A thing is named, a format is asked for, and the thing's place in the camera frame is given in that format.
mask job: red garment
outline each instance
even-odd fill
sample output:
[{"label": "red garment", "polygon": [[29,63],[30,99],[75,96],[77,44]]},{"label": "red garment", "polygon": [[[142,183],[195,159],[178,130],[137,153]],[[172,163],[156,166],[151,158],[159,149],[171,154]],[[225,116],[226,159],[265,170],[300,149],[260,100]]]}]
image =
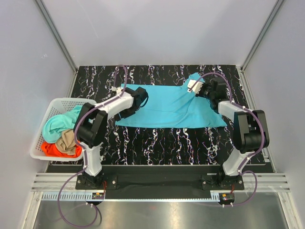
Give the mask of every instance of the red garment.
[{"label": "red garment", "polygon": [[45,153],[46,156],[57,156],[57,157],[71,157],[71,158],[76,158],[81,155],[81,147],[80,146],[75,146],[75,154],[74,155],[68,155],[68,154],[63,154],[60,152],[57,148],[56,145],[44,142],[41,145],[41,149]]}]

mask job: beige garment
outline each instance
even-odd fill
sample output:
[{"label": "beige garment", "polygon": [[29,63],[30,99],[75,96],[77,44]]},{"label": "beige garment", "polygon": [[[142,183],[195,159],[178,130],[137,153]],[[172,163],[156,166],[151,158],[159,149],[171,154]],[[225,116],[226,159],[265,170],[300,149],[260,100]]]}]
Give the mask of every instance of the beige garment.
[{"label": "beige garment", "polygon": [[55,143],[56,148],[63,154],[75,155],[75,142],[73,130],[64,130]]}]

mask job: teal cloth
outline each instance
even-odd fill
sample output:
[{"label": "teal cloth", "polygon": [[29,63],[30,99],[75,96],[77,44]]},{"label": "teal cloth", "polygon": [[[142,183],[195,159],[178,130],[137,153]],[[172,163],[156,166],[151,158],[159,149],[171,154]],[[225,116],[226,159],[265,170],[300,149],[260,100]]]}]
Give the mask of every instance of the teal cloth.
[{"label": "teal cloth", "polygon": [[197,80],[198,73],[189,76],[182,86],[156,86],[128,84],[136,90],[139,86],[146,89],[147,104],[128,118],[121,119],[116,125],[144,128],[201,128],[227,126],[220,114],[210,107],[210,101],[195,97],[187,91],[188,82]]},{"label": "teal cloth", "polygon": [[58,114],[50,118],[42,129],[42,136],[47,143],[55,143],[61,137],[61,133],[67,129],[73,129],[81,112],[82,106],[75,106],[71,111]]}]

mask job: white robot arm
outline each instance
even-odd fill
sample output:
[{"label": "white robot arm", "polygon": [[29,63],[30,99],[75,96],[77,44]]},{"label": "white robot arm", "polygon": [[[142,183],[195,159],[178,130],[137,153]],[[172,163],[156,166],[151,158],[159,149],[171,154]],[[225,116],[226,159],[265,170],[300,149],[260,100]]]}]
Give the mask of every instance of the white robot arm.
[{"label": "white robot arm", "polygon": [[146,104],[148,100],[146,90],[141,87],[135,91],[126,88],[123,94],[122,88],[116,88],[116,96],[119,98],[111,103],[109,103],[109,101],[113,98],[95,105],[90,103],[84,104],[75,125],[77,126],[82,117],[91,109],[100,107],[85,118],[76,133],[77,139],[85,146],[86,150],[88,166],[83,175],[95,186],[99,186],[99,183],[101,182],[101,179],[98,178],[99,174],[102,172],[100,145],[106,133],[108,120],[112,117],[117,121],[121,118],[127,118],[135,114],[135,112],[140,109],[141,104],[144,101]]},{"label": "white robot arm", "polygon": [[264,141],[264,147],[269,145],[269,134],[265,114],[262,110],[250,110],[259,120],[264,139],[260,133],[259,125],[255,119],[244,109],[232,104],[227,98],[227,86],[223,78],[217,77],[209,83],[198,82],[194,87],[195,80],[188,84],[196,93],[196,96],[210,100],[211,108],[233,121],[233,145],[234,148],[229,158],[221,165],[216,176],[219,187],[229,187],[237,183],[243,167],[254,156],[254,152],[260,148]]}]

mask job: laundry basket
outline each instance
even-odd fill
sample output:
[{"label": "laundry basket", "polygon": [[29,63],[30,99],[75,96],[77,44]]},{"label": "laundry basket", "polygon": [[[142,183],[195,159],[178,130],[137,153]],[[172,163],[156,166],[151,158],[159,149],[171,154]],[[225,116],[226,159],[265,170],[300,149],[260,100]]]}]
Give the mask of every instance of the laundry basket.
[{"label": "laundry basket", "polygon": [[83,152],[79,157],[70,158],[70,157],[56,157],[56,156],[46,156],[41,149],[41,145],[44,142],[42,137],[42,129],[45,123],[53,116],[63,114],[67,111],[72,110],[76,105],[83,105],[85,103],[96,104],[92,99],[79,99],[79,98],[57,98],[50,102],[49,107],[43,117],[43,120],[40,124],[38,133],[34,139],[33,145],[30,149],[30,155],[33,158],[47,161],[78,161],[82,159]]}]

